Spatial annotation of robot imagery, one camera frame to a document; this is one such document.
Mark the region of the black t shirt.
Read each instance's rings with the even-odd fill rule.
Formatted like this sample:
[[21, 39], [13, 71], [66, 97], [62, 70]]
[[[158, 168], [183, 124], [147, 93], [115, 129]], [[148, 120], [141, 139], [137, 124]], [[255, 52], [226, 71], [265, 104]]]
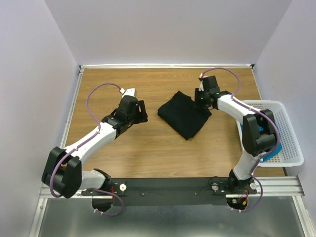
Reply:
[[190, 96], [177, 91], [158, 108], [158, 116], [185, 140], [196, 136], [211, 116], [209, 109], [198, 108]]

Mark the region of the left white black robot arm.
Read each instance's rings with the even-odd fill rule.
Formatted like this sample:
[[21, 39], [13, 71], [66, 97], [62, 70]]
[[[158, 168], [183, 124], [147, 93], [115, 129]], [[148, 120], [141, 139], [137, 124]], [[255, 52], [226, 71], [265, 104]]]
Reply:
[[106, 194], [110, 187], [109, 176], [99, 169], [83, 171], [83, 165], [132, 125], [147, 121], [145, 102], [134, 96], [123, 96], [118, 108], [105, 116], [89, 134], [63, 149], [55, 147], [50, 151], [41, 181], [50, 187], [55, 197], [70, 198], [84, 189]]

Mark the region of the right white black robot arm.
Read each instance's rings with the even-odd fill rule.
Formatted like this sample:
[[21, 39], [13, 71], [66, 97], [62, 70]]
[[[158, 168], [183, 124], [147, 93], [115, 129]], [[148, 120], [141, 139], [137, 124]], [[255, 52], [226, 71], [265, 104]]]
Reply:
[[264, 156], [275, 150], [280, 143], [273, 112], [259, 110], [238, 100], [227, 91], [219, 89], [195, 89], [198, 108], [223, 111], [242, 125], [243, 152], [237, 165], [230, 171], [227, 187], [234, 194], [251, 183], [252, 175]]

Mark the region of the blue t shirt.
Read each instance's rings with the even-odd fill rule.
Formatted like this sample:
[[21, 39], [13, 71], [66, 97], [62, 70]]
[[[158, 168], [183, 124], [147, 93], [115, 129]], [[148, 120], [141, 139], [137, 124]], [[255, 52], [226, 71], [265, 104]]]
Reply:
[[272, 153], [266, 155], [273, 150], [276, 143], [276, 133], [270, 125], [246, 125], [241, 126], [241, 143], [243, 148], [251, 155], [263, 155], [261, 162], [266, 162], [273, 156], [277, 155], [282, 149], [281, 143]]

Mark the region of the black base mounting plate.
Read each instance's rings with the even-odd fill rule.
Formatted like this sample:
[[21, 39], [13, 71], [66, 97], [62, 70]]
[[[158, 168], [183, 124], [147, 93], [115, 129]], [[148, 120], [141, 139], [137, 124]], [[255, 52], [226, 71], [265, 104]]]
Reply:
[[254, 180], [233, 188], [228, 177], [113, 178], [111, 186], [126, 206], [226, 205], [228, 198], [256, 194]]

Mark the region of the white plastic basket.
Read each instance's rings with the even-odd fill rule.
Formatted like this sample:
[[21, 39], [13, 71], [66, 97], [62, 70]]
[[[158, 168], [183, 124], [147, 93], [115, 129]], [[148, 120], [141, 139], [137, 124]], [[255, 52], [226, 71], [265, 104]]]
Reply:
[[273, 112], [280, 133], [280, 151], [268, 160], [259, 163], [259, 167], [294, 167], [304, 163], [304, 157], [285, 106], [272, 100], [244, 100], [244, 103], [259, 110]]

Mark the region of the aluminium back rail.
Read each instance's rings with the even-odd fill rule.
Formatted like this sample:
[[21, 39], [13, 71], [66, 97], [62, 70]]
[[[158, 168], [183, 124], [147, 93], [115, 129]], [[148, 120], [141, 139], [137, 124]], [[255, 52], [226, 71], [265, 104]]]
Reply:
[[184, 69], [184, 68], [215, 68], [252, 69], [251, 64], [155, 64], [155, 63], [131, 63], [131, 64], [96, 64], [80, 65], [81, 69]]

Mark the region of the aluminium front rail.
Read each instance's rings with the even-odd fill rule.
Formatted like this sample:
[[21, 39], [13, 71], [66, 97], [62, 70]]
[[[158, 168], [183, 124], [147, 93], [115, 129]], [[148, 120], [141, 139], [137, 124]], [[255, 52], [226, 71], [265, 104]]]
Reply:
[[227, 177], [212, 178], [112, 178], [106, 180], [106, 191], [113, 190], [118, 196], [136, 192], [156, 195], [179, 194], [200, 195], [207, 191], [212, 195], [232, 197], [252, 196], [303, 196], [300, 180], [295, 176], [258, 177], [246, 185], [230, 188]]

